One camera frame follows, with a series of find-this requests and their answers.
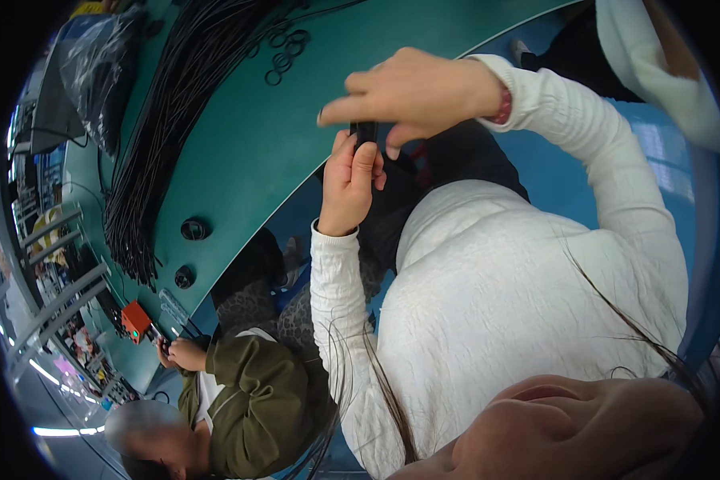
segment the clear plastic bag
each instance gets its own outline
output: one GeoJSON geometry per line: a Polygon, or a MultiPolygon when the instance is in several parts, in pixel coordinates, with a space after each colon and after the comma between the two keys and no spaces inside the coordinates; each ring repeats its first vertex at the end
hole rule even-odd
{"type": "Polygon", "coordinates": [[[88,135],[109,156],[134,86],[146,8],[133,5],[88,28],[60,58],[61,81],[88,135]]]}

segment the bundle of black wires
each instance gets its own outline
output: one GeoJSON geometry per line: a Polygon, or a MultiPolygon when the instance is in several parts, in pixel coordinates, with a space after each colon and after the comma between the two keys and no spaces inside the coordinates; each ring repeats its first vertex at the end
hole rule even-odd
{"type": "MultiPolygon", "coordinates": [[[[156,291],[154,224],[184,142],[221,82],[264,38],[282,35],[297,20],[333,12],[364,0],[287,16],[307,8],[304,0],[189,0],[163,47],[139,123],[117,162],[105,212],[104,236],[112,259],[136,282],[156,291]]],[[[292,39],[292,56],[306,32],[292,39]]]]}

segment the olive green jacket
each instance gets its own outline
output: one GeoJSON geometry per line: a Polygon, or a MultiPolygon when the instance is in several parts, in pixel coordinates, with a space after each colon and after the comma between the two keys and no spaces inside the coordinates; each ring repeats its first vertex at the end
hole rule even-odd
{"type": "MultiPolygon", "coordinates": [[[[317,349],[297,359],[259,336],[196,341],[206,350],[206,372],[226,386],[208,410],[211,473],[261,478],[296,462],[335,411],[317,349]]],[[[200,408],[196,373],[179,371],[179,410],[193,426],[200,408]]]]}

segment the teal workbench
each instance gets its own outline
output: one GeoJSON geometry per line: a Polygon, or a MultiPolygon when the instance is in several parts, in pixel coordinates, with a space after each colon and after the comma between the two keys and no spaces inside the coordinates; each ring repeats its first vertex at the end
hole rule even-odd
{"type": "MultiPolygon", "coordinates": [[[[316,0],[312,9],[339,3],[316,0]]],[[[455,58],[568,3],[572,2],[367,0],[300,22],[297,28],[308,30],[312,41],[275,87],[265,84],[263,77],[278,50],[263,44],[260,53],[245,60],[214,93],[184,146],[155,226],[154,251],[163,263],[158,266],[156,288],[167,288],[188,312],[194,312],[249,238],[328,155],[337,128],[317,128],[317,113],[345,93],[343,84],[349,73],[369,69],[403,46],[455,58]],[[212,235],[201,242],[184,240],[180,226],[190,216],[208,219],[212,235]],[[196,274],[188,290],[173,283],[173,274],[184,264],[196,274]]],[[[149,0],[147,6],[152,18],[162,18],[166,25],[143,46],[121,131],[124,144],[134,130],[179,11],[170,0],[149,0]]],[[[109,187],[113,166],[105,156],[97,168],[93,143],[85,149],[70,144],[64,181],[99,192],[99,175],[109,187]]],[[[122,276],[112,262],[96,202],[103,203],[100,195],[95,199],[76,185],[68,187],[71,191],[64,202],[83,207],[84,238],[110,266],[115,297],[124,303],[137,298],[165,331],[179,329],[171,318],[160,316],[157,295],[122,276]]],[[[115,367],[126,379],[151,378],[157,366],[152,346],[136,348],[128,340],[114,339],[109,347],[115,367]]],[[[138,389],[142,382],[134,379],[131,383],[138,389]]]]}

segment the shoe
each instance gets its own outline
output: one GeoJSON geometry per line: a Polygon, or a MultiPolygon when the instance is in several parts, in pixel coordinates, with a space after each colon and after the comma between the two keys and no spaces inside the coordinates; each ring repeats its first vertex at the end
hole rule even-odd
{"type": "Polygon", "coordinates": [[[286,244],[286,251],[282,253],[282,262],[286,267],[286,278],[281,288],[290,289],[298,280],[298,269],[302,263],[302,238],[292,236],[286,244]]]}
{"type": "Polygon", "coordinates": [[[510,44],[510,49],[512,50],[512,57],[514,58],[514,62],[516,63],[517,66],[522,68],[523,53],[532,53],[532,52],[530,51],[528,46],[525,43],[523,43],[523,41],[520,40],[519,38],[516,38],[515,40],[512,41],[512,43],[510,44]]]}

